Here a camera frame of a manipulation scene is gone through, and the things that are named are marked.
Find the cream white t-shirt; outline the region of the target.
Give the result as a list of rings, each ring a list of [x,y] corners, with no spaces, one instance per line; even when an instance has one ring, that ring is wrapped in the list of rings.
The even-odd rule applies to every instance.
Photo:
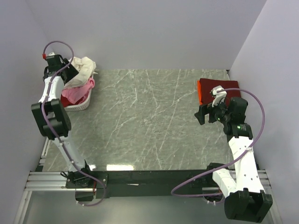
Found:
[[[78,71],[78,74],[64,85],[64,89],[81,87],[95,73],[96,62],[88,57],[74,57],[71,65]]]

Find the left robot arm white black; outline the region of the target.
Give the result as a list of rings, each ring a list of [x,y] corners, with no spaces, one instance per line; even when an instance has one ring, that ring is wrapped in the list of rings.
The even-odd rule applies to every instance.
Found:
[[[66,160],[68,173],[64,177],[72,180],[78,175],[78,184],[87,188],[93,183],[93,175],[75,148],[71,137],[71,121],[60,100],[64,85],[78,72],[61,55],[43,54],[43,59],[48,64],[43,74],[45,86],[41,99],[31,105],[32,114],[41,135],[53,141]]]

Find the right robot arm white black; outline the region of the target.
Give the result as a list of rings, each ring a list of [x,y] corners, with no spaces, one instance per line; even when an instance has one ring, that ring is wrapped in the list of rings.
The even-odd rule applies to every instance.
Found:
[[[199,123],[205,123],[205,116],[209,116],[209,123],[219,121],[223,124],[223,131],[233,154],[235,175],[225,169],[211,170],[205,174],[205,181],[210,186],[218,185],[225,202],[224,210],[228,219],[261,223],[270,210],[273,199],[265,193],[258,176],[254,158],[253,134],[250,125],[245,123],[245,112],[248,102],[239,97],[231,98],[229,104],[200,105],[195,117]]]

